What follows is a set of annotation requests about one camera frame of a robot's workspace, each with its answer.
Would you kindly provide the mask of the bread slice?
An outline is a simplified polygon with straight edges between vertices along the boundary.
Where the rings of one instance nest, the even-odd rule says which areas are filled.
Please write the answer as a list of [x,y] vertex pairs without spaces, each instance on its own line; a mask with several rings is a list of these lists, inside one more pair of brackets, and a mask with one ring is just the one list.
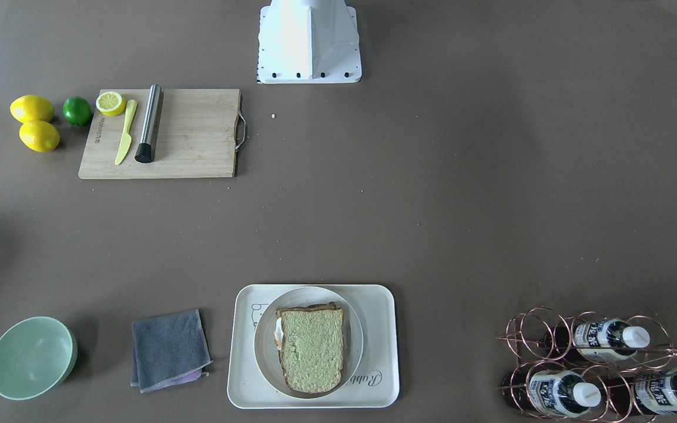
[[279,361],[293,391],[324,394],[336,388],[344,370],[344,310],[285,311]]
[[341,310],[341,308],[337,306],[335,302],[330,301],[328,303],[280,308],[279,310],[277,310],[277,313],[285,313],[285,311],[321,311],[321,310]]

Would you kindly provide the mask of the white round plate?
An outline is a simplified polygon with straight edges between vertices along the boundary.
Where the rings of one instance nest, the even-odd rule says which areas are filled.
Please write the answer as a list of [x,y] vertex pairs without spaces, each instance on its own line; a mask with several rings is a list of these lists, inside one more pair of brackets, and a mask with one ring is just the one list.
[[[310,395],[293,391],[284,381],[279,361],[279,351],[274,343],[276,311],[291,306],[309,306],[333,301],[344,310],[344,370],[341,382],[333,390],[324,394]],[[356,308],[349,300],[325,287],[302,286],[287,290],[273,300],[260,317],[253,341],[256,364],[267,382],[280,393],[288,397],[312,400],[325,397],[348,382],[357,372],[364,351],[364,326]]]

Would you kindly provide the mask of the cream rabbit tray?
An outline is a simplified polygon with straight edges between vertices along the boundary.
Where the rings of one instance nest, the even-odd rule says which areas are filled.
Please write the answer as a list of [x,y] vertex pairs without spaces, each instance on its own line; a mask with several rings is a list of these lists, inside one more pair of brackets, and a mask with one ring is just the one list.
[[242,409],[384,408],[398,397],[397,319],[392,293],[379,284],[327,284],[356,308],[364,326],[364,351],[357,372],[337,391],[316,399],[288,397],[261,374],[254,355],[260,317],[279,295],[308,284],[251,284],[234,304],[227,394]]

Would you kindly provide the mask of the bread slice on plate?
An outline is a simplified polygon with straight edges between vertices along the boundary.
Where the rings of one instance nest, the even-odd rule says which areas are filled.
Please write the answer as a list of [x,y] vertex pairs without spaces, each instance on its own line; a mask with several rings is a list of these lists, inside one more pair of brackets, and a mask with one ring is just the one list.
[[321,310],[341,310],[341,308],[337,306],[335,302],[330,301],[328,303],[280,308],[279,310],[277,310],[277,313],[285,313],[285,311],[321,311]]

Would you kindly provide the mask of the wooden cutting board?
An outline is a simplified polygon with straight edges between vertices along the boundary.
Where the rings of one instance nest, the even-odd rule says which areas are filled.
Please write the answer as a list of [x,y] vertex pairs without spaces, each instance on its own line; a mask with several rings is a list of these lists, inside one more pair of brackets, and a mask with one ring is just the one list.
[[164,89],[159,100],[151,163],[135,161],[142,138],[149,89],[120,89],[137,101],[130,131],[132,145],[120,165],[115,164],[123,131],[123,115],[94,113],[78,176],[105,179],[212,179],[236,174],[236,147],[242,137],[242,94],[239,89]]

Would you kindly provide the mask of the grey folded cloth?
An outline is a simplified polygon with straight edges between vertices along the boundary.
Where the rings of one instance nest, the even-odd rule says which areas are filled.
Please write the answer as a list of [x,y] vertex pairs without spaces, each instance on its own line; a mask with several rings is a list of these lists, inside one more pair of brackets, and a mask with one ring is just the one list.
[[212,363],[196,308],[134,321],[131,330],[130,385],[142,393],[196,381]]

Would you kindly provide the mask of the yellow plastic knife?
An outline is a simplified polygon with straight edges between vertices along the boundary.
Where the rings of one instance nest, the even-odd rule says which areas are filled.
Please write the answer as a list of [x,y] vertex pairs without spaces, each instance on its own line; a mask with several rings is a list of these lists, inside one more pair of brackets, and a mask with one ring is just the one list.
[[126,155],[129,152],[129,148],[131,147],[132,136],[130,134],[130,129],[133,124],[137,106],[138,106],[137,101],[134,99],[129,99],[129,101],[126,104],[124,111],[123,127],[120,136],[120,144],[118,147],[118,152],[116,152],[115,157],[115,166],[118,166],[121,163],[123,163],[124,158],[126,158]]

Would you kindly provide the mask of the green lime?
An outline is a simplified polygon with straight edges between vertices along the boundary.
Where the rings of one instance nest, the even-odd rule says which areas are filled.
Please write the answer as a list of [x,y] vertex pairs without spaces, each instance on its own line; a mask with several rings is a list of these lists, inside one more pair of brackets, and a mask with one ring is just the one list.
[[92,108],[86,99],[80,96],[72,96],[65,99],[62,116],[73,126],[83,127],[92,121]]

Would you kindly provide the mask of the lower bottle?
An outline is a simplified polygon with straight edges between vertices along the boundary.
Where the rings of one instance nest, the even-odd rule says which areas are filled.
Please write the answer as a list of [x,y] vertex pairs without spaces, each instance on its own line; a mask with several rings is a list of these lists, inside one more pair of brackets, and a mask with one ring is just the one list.
[[622,416],[677,414],[677,370],[610,378],[605,386]]
[[578,418],[602,401],[596,385],[569,370],[515,371],[500,388],[508,406],[541,418]]

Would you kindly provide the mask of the upper bottle in rack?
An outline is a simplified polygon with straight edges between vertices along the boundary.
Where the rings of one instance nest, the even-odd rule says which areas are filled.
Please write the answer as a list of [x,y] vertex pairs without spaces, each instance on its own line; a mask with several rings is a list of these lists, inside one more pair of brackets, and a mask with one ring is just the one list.
[[548,358],[571,364],[607,364],[626,361],[651,342],[647,329],[620,318],[606,318],[564,325],[548,330],[540,346]]

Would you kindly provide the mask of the lower yellow lemon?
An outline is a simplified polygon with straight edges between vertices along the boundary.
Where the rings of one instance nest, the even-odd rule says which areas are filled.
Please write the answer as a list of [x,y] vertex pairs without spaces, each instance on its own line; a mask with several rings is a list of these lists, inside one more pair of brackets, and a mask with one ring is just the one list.
[[23,123],[19,137],[24,144],[35,152],[51,152],[60,142],[60,135],[54,126],[42,120]]

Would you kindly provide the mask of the yellow lemon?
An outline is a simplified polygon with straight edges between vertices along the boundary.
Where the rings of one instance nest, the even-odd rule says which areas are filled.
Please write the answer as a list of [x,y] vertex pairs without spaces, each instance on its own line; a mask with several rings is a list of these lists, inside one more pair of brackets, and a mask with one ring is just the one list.
[[55,113],[51,102],[38,95],[24,95],[13,102],[9,107],[11,115],[21,123],[43,121],[46,123],[53,120]]
[[42,120],[23,123],[19,137],[24,144],[35,152],[51,152],[60,142],[60,135],[54,126]]

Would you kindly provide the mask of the upper yellow lemon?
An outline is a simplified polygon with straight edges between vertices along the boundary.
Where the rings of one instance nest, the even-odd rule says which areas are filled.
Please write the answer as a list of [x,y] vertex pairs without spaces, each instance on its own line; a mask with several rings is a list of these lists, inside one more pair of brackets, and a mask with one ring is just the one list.
[[21,123],[43,121],[46,123],[53,120],[55,113],[51,102],[38,95],[24,95],[13,102],[9,107],[11,115]]

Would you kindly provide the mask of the green bowl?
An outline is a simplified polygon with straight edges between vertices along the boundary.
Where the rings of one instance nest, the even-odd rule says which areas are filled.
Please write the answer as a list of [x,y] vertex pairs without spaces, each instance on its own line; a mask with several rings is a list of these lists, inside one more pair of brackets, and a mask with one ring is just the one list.
[[27,401],[48,392],[66,380],[77,354],[77,340],[61,321],[20,321],[0,337],[0,396]]

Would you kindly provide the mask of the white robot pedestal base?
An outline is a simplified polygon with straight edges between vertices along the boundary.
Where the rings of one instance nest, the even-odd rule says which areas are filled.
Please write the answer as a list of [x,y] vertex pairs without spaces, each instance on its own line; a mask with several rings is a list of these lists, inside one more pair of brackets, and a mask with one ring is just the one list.
[[258,83],[361,81],[357,13],[344,1],[272,1],[260,9],[258,41]]

